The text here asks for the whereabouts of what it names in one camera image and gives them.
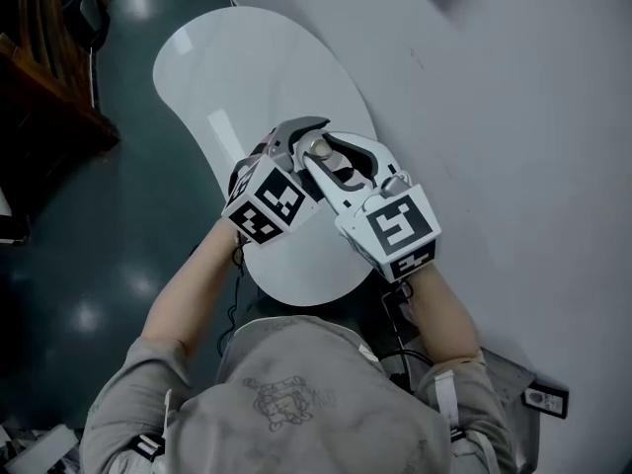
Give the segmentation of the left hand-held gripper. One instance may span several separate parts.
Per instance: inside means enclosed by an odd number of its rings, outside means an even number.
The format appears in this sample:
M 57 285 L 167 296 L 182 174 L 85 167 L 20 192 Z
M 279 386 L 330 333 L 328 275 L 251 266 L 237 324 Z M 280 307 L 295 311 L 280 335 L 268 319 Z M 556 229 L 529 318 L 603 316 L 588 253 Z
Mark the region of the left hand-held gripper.
M 301 141 L 329 122 L 314 116 L 286 120 L 235 164 L 222 217 L 255 245 L 265 247 L 290 234 L 318 210 L 294 166 L 303 163 L 309 147 Z

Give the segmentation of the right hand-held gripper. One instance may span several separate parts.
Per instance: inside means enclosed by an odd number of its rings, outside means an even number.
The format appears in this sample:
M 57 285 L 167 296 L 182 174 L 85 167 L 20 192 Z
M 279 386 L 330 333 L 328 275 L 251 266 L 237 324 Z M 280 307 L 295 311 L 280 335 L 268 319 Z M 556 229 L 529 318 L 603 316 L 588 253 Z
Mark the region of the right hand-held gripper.
M 441 229 L 423 188 L 410 184 L 391 151 L 350 132 L 328 131 L 327 141 L 332 155 L 304 152 L 303 166 L 352 248 L 390 283 L 432 262 Z

